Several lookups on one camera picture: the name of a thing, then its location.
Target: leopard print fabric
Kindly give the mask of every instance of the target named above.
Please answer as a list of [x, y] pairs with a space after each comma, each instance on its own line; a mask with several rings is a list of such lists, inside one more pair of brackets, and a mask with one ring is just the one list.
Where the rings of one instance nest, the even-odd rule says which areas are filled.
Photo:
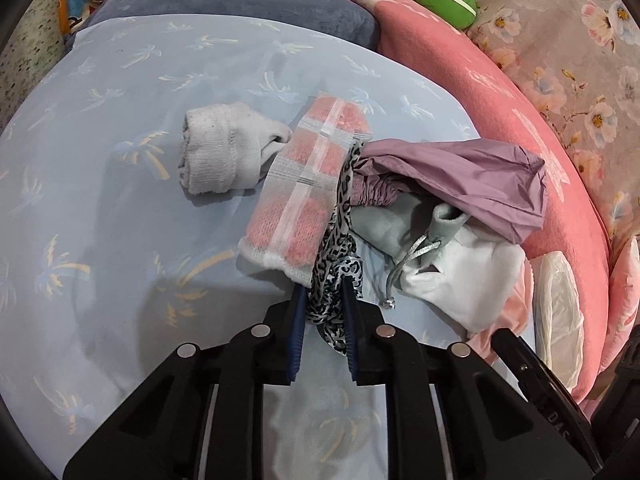
[[361, 152], [362, 144], [356, 142], [342, 165], [336, 206], [314, 265], [306, 311], [307, 320], [316, 325], [322, 338], [341, 354], [346, 354], [340, 301], [342, 278], [351, 276], [357, 296], [362, 296], [362, 260], [356, 254], [356, 241], [350, 234], [353, 167]]

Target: purple fabric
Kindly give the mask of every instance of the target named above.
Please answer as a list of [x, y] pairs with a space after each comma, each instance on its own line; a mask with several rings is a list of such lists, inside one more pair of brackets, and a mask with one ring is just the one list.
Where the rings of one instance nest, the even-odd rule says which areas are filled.
[[366, 144], [355, 168], [351, 204], [385, 206], [407, 191], [434, 194], [521, 244], [545, 219], [545, 161], [491, 139]]

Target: drawstring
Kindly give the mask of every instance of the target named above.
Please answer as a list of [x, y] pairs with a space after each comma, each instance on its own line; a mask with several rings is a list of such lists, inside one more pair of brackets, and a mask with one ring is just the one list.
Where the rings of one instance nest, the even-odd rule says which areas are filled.
[[411, 248], [407, 251], [407, 253], [404, 255], [404, 258], [400, 260], [393, 269], [391, 269], [391, 272], [386, 277], [386, 287], [385, 287], [386, 299], [385, 301], [382, 302], [382, 305], [381, 305], [382, 308], [396, 307], [396, 300], [391, 295], [391, 287], [400, 276], [400, 273], [402, 272], [402, 269], [404, 269], [404, 266], [410, 261], [415, 260], [416, 258], [419, 258], [423, 254], [426, 254], [429, 251], [433, 251], [434, 249], [437, 249], [438, 247], [440, 247], [440, 244], [442, 243], [442, 241], [436, 240], [435, 242], [427, 246], [424, 246], [421, 249], [418, 249], [418, 247], [420, 247], [420, 245], [423, 244], [423, 242], [427, 239], [428, 236], [429, 234], [425, 233], [420, 238], [418, 238], [414, 242], [414, 244], [411, 246]]

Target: blue pillow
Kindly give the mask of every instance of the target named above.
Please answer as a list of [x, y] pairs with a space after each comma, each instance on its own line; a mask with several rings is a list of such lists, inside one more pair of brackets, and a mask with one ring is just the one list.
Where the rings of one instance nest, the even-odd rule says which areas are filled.
[[105, 0], [82, 28], [110, 18], [155, 14], [263, 18], [324, 32], [370, 49], [377, 46], [380, 37], [376, 19], [351, 0]]

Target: pink item in mesh bag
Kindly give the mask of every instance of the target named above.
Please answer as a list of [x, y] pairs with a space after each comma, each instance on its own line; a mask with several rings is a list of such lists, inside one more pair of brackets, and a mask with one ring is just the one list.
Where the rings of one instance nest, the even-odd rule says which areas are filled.
[[238, 243], [242, 255], [311, 286], [340, 169], [354, 139], [370, 137], [355, 104], [320, 94], [271, 165], [246, 236]]

